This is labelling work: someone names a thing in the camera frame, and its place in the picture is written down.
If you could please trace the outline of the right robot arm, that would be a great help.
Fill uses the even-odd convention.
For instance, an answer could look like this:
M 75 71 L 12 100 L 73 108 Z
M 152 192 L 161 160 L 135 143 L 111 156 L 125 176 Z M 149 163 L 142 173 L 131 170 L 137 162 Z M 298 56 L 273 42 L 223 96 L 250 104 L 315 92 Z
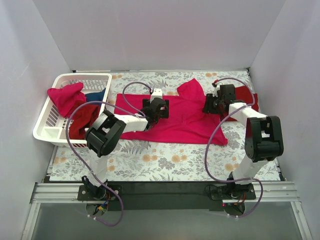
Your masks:
M 214 93 L 205 94 L 196 80 L 178 88 L 170 99 L 153 97 L 142 101 L 142 109 L 153 125 L 148 140 L 160 143 L 222 144 L 227 140 L 221 126 L 234 119 L 245 127 L 245 155 L 226 180 L 216 179 L 205 187 L 213 200 L 230 198 L 236 204 L 255 198 L 253 182 L 268 162 L 284 152 L 281 121 L 256 111 L 256 99 L 246 102 L 238 97 L 233 84 L 213 83 Z

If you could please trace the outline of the bright pink t shirt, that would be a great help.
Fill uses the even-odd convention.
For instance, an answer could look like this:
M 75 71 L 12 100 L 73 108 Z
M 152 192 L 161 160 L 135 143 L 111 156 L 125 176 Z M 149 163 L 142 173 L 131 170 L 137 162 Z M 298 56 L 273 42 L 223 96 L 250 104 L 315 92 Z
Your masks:
M 127 132 L 123 140 L 156 143 L 207 144 L 221 122 L 217 114 L 204 113 L 205 93 L 193 78 L 177 88 L 178 95 L 165 95 L 169 101 L 169 118 L 162 118 L 148 131 Z

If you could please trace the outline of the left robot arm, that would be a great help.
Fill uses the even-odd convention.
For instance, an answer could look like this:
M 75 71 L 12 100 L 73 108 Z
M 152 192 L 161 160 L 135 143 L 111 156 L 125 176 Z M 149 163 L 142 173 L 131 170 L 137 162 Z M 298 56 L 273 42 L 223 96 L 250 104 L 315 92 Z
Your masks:
M 101 200 L 108 192 L 103 185 L 107 182 L 107 155 L 116 148 L 122 134 L 146 132 L 160 119 L 169 118 L 170 102 L 160 97 L 142 100 L 141 113 L 133 115 L 113 114 L 105 109 L 85 133 L 89 149 L 90 175 L 81 178 L 86 192 L 95 200 Z

